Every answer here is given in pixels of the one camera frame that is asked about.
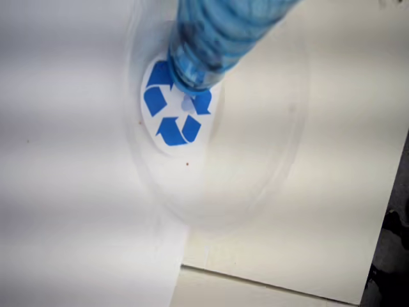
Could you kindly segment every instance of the table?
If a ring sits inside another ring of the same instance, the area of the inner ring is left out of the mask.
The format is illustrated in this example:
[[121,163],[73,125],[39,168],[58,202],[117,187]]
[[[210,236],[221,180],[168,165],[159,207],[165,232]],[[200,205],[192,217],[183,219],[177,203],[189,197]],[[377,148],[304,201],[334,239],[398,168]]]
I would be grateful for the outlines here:
[[309,56],[297,157],[251,222],[225,237],[194,230],[185,265],[360,302],[409,127],[407,8],[310,0],[291,12]]
[[171,307],[342,307],[351,306],[306,294],[182,268]]

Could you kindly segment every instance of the recycling symbol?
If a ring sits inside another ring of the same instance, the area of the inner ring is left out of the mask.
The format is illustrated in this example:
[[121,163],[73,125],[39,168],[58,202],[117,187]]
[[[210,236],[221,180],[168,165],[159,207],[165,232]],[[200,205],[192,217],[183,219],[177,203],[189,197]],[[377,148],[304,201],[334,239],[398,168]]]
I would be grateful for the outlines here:
[[[160,86],[163,85],[169,86],[169,89],[172,90],[174,84],[167,61],[159,60],[153,66],[143,95],[144,102],[152,118],[160,116],[160,112],[167,107],[165,96],[160,89]],[[188,97],[188,99],[191,100],[194,107],[193,111],[196,112],[197,115],[210,114],[208,110],[212,99],[210,91],[206,91],[195,97]],[[177,116],[163,117],[158,127],[156,137],[161,135],[165,144],[168,146],[185,145],[194,142],[201,128],[201,124],[191,115],[188,115],[180,131],[176,124],[177,119]]]

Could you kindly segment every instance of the white paper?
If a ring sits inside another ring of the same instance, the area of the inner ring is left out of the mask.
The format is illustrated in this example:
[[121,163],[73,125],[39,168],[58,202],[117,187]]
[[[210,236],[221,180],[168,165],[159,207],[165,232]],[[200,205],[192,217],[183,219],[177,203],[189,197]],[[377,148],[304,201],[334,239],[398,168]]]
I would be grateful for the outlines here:
[[187,228],[123,123],[133,1],[0,4],[0,306],[169,306]]

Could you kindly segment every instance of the white surface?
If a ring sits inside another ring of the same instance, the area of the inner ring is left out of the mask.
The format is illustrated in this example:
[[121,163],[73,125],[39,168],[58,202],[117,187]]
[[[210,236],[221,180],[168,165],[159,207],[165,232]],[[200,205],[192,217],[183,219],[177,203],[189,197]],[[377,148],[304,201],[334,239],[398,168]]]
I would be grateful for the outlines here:
[[[290,14],[285,22],[303,19],[310,73],[297,157],[257,218],[219,239],[197,231],[185,264],[360,302],[409,126],[405,7],[308,0]],[[242,90],[229,78],[226,99]]]
[[2,307],[169,306],[187,230],[126,139],[131,4],[0,4]]
[[182,268],[171,307],[342,307],[324,299]]

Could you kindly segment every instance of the blue plastic bottle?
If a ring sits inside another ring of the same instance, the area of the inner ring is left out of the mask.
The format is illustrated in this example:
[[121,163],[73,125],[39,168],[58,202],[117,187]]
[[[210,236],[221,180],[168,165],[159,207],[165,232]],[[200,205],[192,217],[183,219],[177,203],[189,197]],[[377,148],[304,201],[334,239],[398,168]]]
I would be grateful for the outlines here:
[[197,95],[218,83],[298,0],[179,0],[169,43],[174,83]]

